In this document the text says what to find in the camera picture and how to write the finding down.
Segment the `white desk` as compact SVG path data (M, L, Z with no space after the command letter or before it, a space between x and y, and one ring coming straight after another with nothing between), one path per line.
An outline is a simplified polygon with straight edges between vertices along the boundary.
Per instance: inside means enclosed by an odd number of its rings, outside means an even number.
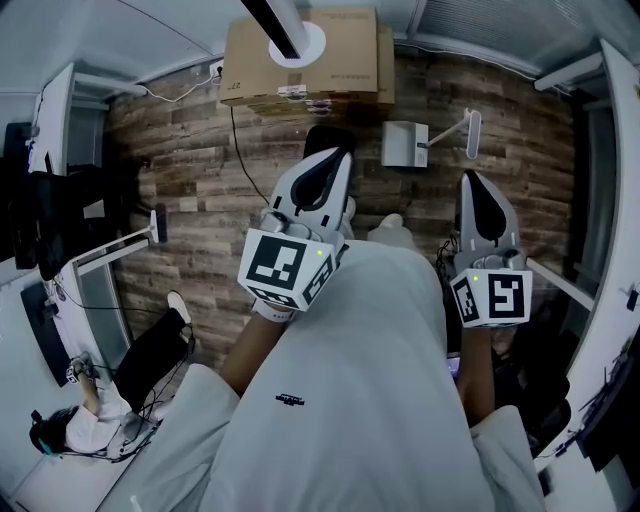
M95 512L126 463L46 456L29 438L32 411L47 416L80 402L75 385L58 385L25 311L21 293L39 281L38 271L19 271L13 259L0 263L0 496L18 511ZM64 278L62 284L73 297L64 307L87 316L68 354L87 350L99 363L116 368L130 336L111 268L94 270L78 284Z
M567 369L571 408L568 426L536 458L541 469L569 444L582 422L582 406L604 386L625 344L640 327L640 306L629 305L640 289L640 71L602 38L595 54L534 82L543 91L602 66L607 77L616 141L615 201L604 271L591 297L563 277L535 261L527 266L580 303L589 317Z
M36 101L32 122L32 136L28 143L27 170L47 171L65 175L68 164L69 125L73 107L107 111L108 105L99 98L82 98L76 86L87 86L110 93L134 96L147 94L145 88L113 78L81 73L68 64L49 81Z

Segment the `large flat cardboard box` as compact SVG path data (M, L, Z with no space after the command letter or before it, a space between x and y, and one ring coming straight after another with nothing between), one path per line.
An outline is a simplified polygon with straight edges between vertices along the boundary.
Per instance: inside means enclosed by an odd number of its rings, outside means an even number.
M302 21L321 30L324 48L306 66L294 68L273 56L276 47L253 18L227 32L219 100L227 106L311 99L363 99L378 95L378 25L373 7L318 8Z

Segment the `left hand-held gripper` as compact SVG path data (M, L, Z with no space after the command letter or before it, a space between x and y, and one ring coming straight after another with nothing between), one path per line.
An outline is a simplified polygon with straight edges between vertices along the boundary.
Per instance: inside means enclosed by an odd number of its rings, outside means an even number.
M352 155L331 148L304 158L278 180L257 229L246 235L238 283L254 298L306 311L338 268L346 244L337 230L347 202ZM320 235L285 215L311 213Z

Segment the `black monitor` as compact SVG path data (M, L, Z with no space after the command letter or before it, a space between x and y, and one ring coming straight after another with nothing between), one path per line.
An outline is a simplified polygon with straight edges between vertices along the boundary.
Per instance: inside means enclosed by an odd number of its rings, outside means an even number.
M16 268L37 266L35 219L30 206L28 145L31 124L9 123L0 157L0 260L13 257Z

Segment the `white broom dark bristles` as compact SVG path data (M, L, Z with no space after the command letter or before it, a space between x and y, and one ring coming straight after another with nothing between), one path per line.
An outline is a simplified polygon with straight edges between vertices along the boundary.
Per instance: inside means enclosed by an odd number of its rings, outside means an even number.
M166 243L167 235L167 209L163 203L158 203L150 212L148 226L138 231L115 239L105 245L106 248L123 244L134 238L144 237L150 239L153 244Z

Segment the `white dustpan with long handle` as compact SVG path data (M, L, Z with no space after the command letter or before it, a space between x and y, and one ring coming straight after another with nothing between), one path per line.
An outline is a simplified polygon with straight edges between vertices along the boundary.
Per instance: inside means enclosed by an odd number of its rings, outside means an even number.
M476 159L482 128L482 115L466 109L460 121L431 137L427 124L410 121L383 123L381 163L384 167L426 169L432 146L461 131L466 131L466 156Z

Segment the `white pole stand round base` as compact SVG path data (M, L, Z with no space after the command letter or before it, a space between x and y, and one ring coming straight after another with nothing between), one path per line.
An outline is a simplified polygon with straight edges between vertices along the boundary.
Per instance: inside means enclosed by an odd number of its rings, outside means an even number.
M268 36L268 54L283 68L299 69L317 61L326 48L321 27L303 21L293 0L241 0Z

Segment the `black office chair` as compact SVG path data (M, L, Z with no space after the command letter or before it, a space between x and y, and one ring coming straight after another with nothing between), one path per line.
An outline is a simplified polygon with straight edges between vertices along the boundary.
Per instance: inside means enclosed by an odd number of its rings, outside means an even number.
M131 232L130 215L144 210L138 190L140 166L76 165L69 174L31 174L36 221L36 261L49 281L74 257Z
M460 355L461 322L446 321L446 350ZM517 409L531 455L537 457L567 426L571 407L559 328L536 319L515 330L510 349L499 356L492 347L495 410Z

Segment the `person's left forearm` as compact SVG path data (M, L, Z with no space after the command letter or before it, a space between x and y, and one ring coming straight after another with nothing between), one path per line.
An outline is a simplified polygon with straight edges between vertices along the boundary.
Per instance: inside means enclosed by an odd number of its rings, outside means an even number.
M285 323L273 322L258 314L246 324L219 371L220 377L238 396L245 393L285 328Z

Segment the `white smartwatch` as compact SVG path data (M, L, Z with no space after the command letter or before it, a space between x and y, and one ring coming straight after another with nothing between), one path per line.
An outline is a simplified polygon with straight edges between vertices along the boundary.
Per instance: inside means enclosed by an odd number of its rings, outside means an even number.
M276 309L273 305L261 299L255 300L252 311L264 319L278 324L288 323L294 313L294 310L291 309Z

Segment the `person's light grey trousers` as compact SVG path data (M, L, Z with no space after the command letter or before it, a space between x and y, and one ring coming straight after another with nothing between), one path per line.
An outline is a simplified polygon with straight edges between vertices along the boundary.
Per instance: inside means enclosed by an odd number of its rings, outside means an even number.
M369 242L417 251L412 232L404 226L378 226L367 234Z

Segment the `person's right forearm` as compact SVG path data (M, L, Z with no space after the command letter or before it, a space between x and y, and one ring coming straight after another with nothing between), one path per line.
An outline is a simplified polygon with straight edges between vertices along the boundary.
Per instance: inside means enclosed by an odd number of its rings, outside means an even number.
M486 327L462 331L457 390L473 427L495 410L491 331Z

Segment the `black desk mat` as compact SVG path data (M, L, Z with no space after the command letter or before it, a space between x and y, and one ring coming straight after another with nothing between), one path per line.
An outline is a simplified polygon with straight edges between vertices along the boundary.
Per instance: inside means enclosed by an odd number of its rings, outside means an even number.
M42 283L26 287L20 295L45 362L58 386L64 387L68 383L66 374L70 359L54 322L58 306Z

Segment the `black waste bin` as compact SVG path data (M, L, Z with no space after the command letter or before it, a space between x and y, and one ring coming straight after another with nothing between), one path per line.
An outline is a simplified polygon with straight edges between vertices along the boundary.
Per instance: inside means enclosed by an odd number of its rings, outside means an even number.
M346 129L327 125L313 126L306 136L303 158L331 148L341 148L354 154L356 137Z

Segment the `person's light grey shirt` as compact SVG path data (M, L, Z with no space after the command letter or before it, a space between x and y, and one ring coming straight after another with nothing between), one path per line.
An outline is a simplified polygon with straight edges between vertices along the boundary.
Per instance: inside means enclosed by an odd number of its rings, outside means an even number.
M351 242L242 396L219 371L189 367L107 512L545 511L517 409L466 420L416 251Z

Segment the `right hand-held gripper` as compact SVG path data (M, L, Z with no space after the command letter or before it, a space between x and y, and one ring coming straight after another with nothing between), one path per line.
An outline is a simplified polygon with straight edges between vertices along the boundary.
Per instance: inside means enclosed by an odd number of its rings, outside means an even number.
M482 174L467 170L460 180L461 249L493 244L517 246L519 227L506 196ZM531 314L532 272L516 249L484 256L450 281L464 328L508 327L526 323Z

